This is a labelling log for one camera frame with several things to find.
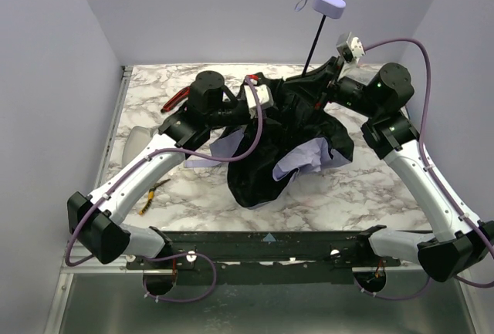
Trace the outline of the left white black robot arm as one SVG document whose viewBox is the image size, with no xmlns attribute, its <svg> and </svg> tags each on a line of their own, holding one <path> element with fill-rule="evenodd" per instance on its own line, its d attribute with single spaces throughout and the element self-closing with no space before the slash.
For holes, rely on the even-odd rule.
<svg viewBox="0 0 494 334">
<path fill-rule="evenodd" d="M 134 255 L 151 261 L 170 257 L 170 241 L 154 227 L 142 228 L 124 220 L 144 193 L 170 170 L 195 156 L 219 163 L 231 163 L 249 157 L 258 146 L 263 129 L 259 84 L 251 76 L 243 81 L 244 95 L 232 94 L 224 77 L 213 71 L 199 73 L 188 87 L 186 100 L 159 126 L 151 141 L 117 175 L 88 195 L 74 193 L 67 201 L 69 231 L 65 263 L 76 267 L 85 261 L 70 258 L 76 242 L 102 264 L 122 255 Z M 219 157 L 199 152 L 211 131 L 223 127 L 256 122 L 252 144 L 240 154 Z"/>
</svg>

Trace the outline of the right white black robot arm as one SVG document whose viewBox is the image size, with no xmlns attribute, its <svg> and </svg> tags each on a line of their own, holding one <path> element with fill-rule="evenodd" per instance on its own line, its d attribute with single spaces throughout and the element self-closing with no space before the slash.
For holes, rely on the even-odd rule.
<svg viewBox="0 0 494 334">
<path fill-rule="evenodd" d="M 305 75 L 289 77 L 284 88 L 315 110 L 336 103 L 367 118 L 361 127 L 366 144 L 403 181 L 425 213 L 432 232 L 416 234 L 376 226 L 362 234 L 376 256 L 419 264 L 429 277 L 445 282 L 483 260 L 493 244 L 493 223 L 484 222 L 433 170 L 419 143 L 420 133 L 401 109 L 413 96 L 409 71 L 389 62 L 367 83 L 343 74 L 343 58 L 333 57 Z"/>
</svg>

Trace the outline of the purple folding umbrella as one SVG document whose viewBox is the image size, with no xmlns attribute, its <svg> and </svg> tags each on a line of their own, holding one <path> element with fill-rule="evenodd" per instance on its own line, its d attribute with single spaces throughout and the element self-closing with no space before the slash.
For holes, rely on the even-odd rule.
<svg viewBox="0 0 494 334">
<path fill-rule="evenodd" d="M 227 185 L 242 207 L 254 208 L 274 201 L 297 175 L 353 160 L 354 142 L 347 129 L 324 110 L 315 110 L 320 92 L 287 89 L 286 79 L 270 79 L 256 73 L 266 84 L 274 105 L 263 113 L 262 134 L 246 158 L 228 163 Z"/>
</svg>

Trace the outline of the cream umbrella case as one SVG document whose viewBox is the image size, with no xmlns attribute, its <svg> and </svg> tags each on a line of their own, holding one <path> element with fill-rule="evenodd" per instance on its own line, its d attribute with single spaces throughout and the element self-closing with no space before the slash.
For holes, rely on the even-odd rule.
<svg viewBox="0 0 494 334">
<path fill-rule="evenodd" d="M 123 146 L 121 167 L 126 167 L 150 143 L 154 131 L 151 128 L 135 126 L 130 130 Z"/>
</svg>

